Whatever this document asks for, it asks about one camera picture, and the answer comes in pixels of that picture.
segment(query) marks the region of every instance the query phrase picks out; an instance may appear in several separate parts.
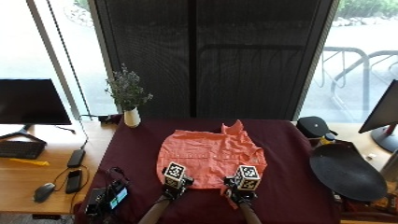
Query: dark red tablecloth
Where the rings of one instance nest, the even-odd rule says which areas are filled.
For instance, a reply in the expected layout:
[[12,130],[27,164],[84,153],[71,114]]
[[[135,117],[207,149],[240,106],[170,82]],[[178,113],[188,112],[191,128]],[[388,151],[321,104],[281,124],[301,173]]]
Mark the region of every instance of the dark red tablecloth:
[[[332,191],[321,184],[311,168],[312,145],[288,120],[243,119],[244,129],[265,149],[268,167],[253,208],[263,223],[340,223]],[[94,178],[91,188],[103,188],[106,171],[119,166],[131,179],[130,196],[119,205],[115,223],[138,223],[162,196],[156,163],[163,140],[175,130],[220,133],[221,124],[235,119],[144,119],[135,129],[124,122]],[[86,206],[90,193],[76,212],[76,223],[88,223]],[[160,223],[247,223],[217,189],[190,189],[171,203]]]

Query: wrinkled cloth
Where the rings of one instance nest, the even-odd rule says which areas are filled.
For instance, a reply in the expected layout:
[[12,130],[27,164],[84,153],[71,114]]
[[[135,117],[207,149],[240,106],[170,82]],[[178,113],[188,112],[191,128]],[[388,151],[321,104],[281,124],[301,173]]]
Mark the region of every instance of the wrinkled cloth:
[[259,175],[267,167],[264,149],[253,143],[240,120],[232,127],[223,124],[221,133],[176,130],[162,144],[158,175],[171,162],[186,166],[186,174],[195,178],[192,189],[220,189],[223,178],[235,175],[240,165],[256,167]]

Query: smartphone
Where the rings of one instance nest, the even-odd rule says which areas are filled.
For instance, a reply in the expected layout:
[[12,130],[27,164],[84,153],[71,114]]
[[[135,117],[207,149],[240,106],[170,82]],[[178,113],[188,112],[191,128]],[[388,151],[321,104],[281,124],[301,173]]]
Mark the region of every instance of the smartphone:
[[66,193],[75,193],[80,190],[82,186],[82,181],[83,181],[83,170],[75,170],[71,171],[70,174],[67,175],[67,189]]

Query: computer mouse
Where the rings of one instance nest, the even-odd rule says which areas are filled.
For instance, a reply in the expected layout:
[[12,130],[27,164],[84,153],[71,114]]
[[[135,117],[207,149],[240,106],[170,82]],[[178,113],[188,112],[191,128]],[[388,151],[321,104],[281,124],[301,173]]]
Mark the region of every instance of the computer mouse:
[[47,183],[35,190],[34,201],[42,203],[48,199],[50,194],[55,190],[55,184]]

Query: flower vase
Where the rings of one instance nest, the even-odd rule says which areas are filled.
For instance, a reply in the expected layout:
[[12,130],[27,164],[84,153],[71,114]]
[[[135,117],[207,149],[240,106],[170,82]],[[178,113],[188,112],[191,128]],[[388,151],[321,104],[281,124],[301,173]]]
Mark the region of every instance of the flower vase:
[[142,122],[138,107],[132,110],[124,111],[124,123],[128,127],[136,128]]

